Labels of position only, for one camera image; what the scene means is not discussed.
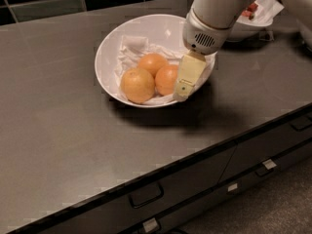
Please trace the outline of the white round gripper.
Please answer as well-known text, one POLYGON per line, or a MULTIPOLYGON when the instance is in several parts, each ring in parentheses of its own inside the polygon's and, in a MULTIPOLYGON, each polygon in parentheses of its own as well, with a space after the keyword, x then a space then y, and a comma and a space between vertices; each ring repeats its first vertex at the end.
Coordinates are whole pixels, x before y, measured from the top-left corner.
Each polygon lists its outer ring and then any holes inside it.
POLYGON ((232 27, 232 17, 216 10, 191 8, 182 29, 184 46, 191 50, 178 66, 173 98, 186 101, 206 68, 204 56, 217 52, 232 27))

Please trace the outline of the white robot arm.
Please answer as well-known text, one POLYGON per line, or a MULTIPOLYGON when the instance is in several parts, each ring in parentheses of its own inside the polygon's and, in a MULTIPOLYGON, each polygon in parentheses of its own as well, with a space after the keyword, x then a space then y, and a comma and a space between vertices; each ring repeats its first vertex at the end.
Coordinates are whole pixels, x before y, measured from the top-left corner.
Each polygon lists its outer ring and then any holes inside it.
MULTIPOLYGON (((194 0, 182 29, 188 52, 182 57, 174 99, 185 101, 206 69, 206 56, 222 47, 241 13, 254 0, 194 0)), ((280 0, 307 27, 312 27, 312 0, 280 0)))

